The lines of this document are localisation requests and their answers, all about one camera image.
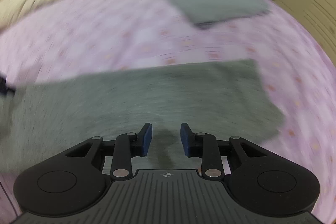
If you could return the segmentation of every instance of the gray towel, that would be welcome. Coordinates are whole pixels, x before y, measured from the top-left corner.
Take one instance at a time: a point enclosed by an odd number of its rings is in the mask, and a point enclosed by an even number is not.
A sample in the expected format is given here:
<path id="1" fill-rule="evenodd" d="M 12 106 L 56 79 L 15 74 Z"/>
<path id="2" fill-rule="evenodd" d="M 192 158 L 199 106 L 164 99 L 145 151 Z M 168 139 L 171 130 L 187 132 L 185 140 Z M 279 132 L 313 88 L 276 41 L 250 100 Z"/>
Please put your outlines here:
<path id="1" fill-rule="evenodd" d="M 169 0 L 200 28 L 233 18 L 268 12 L 265 0 Z"/>
<path id="2" fill-rule="evenodd" d="M 92 136 L 115 139 L 153 125 L 136 168 L 197 168 L 179 137 L 187 122 L 220 140 L 260 143 L 277 134 L 281 112 L 262 89 L 253 60 L 174 65 L 81 76 L 17 88 L 0 97 L 0 172 L 17 172 Z"/>

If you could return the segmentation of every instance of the pink patterned fabric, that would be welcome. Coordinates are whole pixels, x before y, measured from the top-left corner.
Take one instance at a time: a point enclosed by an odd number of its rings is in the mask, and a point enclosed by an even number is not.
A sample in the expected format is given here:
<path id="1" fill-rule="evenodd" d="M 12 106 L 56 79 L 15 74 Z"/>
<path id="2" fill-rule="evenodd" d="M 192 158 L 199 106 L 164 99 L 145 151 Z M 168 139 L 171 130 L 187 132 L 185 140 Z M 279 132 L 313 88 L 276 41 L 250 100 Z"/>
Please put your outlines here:
<path id="1" fill-rule="evenodd" d="M 321 194 L 313 213 L 329 224 L 336 219 L 335 67 L 300 24 L 266 1 L 268 15 L 200 30 L 166 0 L 60 0 L 0 36 L 0 72 L 11 83 L 46 82 L 253 58 L 264 89 L 286 116 L 280 134 L 263 146 L 314 172 Z M 8 223 L 15 212 L 3 193 L 0 200 L 8 208 L 0 223 Z"/>
<path id="2" fill-rule="evenodd" d="M 12 222 L 21 214 L 19 205 L 13 195 L 13 184 L 16 175 L 0 174 L 0 223 Z"/>

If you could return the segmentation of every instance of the round black disc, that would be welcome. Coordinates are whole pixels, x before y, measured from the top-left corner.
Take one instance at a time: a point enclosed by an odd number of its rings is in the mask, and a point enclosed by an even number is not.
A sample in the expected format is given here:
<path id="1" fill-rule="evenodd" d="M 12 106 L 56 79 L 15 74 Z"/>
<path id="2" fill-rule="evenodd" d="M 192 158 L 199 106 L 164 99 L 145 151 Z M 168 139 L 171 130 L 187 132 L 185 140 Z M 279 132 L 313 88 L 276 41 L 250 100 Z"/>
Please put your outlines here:
<path id="1" fill-rule="evenodd" d="M 82 158 L 64 157 L 21 173 L 15 181 L 14 194 L 25 211 L 64 216 L 92 205 L 105 188 L 105 178 L 98 169 Z"/>
<path id="2" fill-rule="evenodd" d="M 245 208 L 275 217 L 311 211 L 320 193 L 309 170 L 270 156 L 250 158 L 231 174 L 228 186 Z"/>

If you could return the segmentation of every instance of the bed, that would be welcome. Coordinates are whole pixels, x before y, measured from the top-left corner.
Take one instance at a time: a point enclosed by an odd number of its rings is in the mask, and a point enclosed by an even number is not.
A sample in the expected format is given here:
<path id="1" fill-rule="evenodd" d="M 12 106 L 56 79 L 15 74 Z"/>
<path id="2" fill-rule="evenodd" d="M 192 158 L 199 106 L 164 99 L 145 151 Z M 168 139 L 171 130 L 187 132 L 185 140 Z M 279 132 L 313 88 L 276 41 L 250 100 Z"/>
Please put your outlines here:
<path id="1" fill-rule="evenodd" d="M 335 67 L 295 19 L 266 1 L 267 15 L 202 30 L 167 0 L 57 0 L 19 16 L 1 33 L 0 72 L 9 84 L 20 85 L 252 58 L 264 90 L 285 115 L 279 135 L 261 145 L 317 176 L 321 192 L 313 214 L 331 224 L 336 219 Z M 0 172 L 0 223 L 7 224 L 21 213 L 12 192 L 17 169 Z"/>

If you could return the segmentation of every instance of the folded gray cloth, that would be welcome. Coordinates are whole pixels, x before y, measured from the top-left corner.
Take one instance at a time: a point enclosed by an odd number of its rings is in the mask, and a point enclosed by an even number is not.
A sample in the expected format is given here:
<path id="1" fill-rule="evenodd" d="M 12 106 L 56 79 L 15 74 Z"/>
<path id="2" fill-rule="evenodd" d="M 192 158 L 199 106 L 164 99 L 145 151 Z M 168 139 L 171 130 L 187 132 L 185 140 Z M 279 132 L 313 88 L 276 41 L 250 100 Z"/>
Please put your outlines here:
<path id="1" fill-rule="evenodd" d="M 200 28 L 228 19 L 268 12 L 265 0 L 168 0 Z"/>
<path id="2" fill-rule="evenodd" d="M 81 76 L 0 96 L 0 172 L 17 172 L 92 136 L 115 139 L 153 125 L 136 168 L 197 168 L 184 156 L 180 125 L 220 140 L 260 143 L 282 114 L 262 89 L 254 61 L 210 62 Z"/>

